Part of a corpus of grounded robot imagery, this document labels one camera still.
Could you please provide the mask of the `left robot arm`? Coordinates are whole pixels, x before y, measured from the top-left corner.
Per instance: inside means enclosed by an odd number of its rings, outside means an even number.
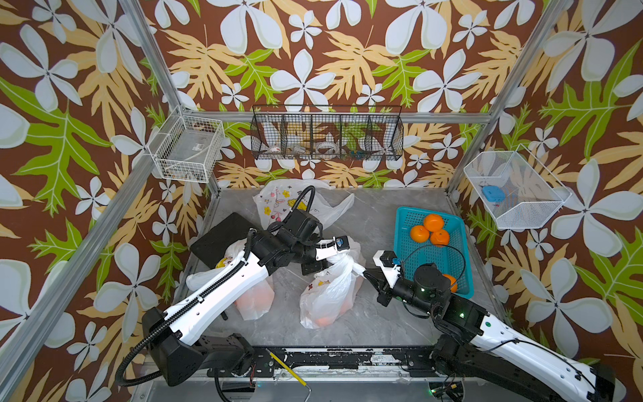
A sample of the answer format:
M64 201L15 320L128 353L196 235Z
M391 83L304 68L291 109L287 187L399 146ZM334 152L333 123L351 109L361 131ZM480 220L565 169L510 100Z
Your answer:
M297 263L304 275L327 268L327 259L343 242L323 239L323 224L309 209L300 209L304 197L313 198L314 186L301 191L289 214L267 229L251 228L243 249L213 278L175 306L144 316L144 338L118 366L115 382L133 387L162 377L179 385L198 370L212 367L214 355L235 358L232 369L242 374L252 354L239 335L205 336L205 330L231 304L278 269Z

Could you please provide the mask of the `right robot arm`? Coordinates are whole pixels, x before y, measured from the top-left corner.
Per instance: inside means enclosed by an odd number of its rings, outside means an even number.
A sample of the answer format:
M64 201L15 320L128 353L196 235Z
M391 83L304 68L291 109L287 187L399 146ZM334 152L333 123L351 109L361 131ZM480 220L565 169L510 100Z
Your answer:
M451 290L433 264L403 277L390 262L366 269L363 277L388 306L393 299L421 311L441 335L430 353L431 367L445 376L478 378L531 401L611 401L616 377L611 367L566 358L510 328L485 308Z

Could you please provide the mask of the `white printed plastic bag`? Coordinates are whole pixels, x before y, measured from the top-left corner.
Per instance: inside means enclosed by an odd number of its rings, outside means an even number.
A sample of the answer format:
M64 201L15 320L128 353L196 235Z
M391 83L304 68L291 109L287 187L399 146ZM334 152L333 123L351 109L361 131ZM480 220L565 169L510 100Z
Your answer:
M197 291L209 280L226 268L233 259L244 249L246 240L238 240L228 246L224 257L219 260L214 269L202 271L188 276L186 280L189 291ZM262 318L271 310L275 299L274 283L271 278L266 278L243 293L234 302L244 321L253 321Z

